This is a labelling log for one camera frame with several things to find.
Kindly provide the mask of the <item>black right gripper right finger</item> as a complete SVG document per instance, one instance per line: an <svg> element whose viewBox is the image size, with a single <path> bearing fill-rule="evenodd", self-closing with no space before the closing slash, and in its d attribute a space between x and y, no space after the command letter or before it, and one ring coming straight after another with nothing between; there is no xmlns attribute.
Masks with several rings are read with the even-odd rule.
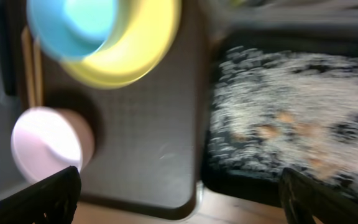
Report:
<svg viewBox="0 0 358 224"><path fill-rule="evenodd" d="M358 223L358 204L291 168L283 170L278 189L288 223L315 224L314 217L325 224Z"/></svg>

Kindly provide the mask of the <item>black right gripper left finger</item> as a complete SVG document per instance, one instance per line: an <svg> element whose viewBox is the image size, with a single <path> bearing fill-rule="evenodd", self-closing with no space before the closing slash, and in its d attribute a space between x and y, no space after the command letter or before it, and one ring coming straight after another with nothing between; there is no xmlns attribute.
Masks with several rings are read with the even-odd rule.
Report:
<svg viewBox="0 0 358 224"><path fill-rule="evenodd" d="M67 167L1 200L0 224L71 224L80 192L78 169Z"/></svg>

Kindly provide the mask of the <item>light blue bowl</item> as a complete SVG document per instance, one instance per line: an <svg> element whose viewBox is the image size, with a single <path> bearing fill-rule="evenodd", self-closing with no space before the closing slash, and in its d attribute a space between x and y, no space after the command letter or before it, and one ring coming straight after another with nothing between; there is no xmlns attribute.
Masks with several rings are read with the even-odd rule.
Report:
<svg viewBox="0 0 358 224"><path fill-rule="evenodd" d="M123 0L28 0L27 22L55 60L81 60L117 43L129 19Z"/></svg>

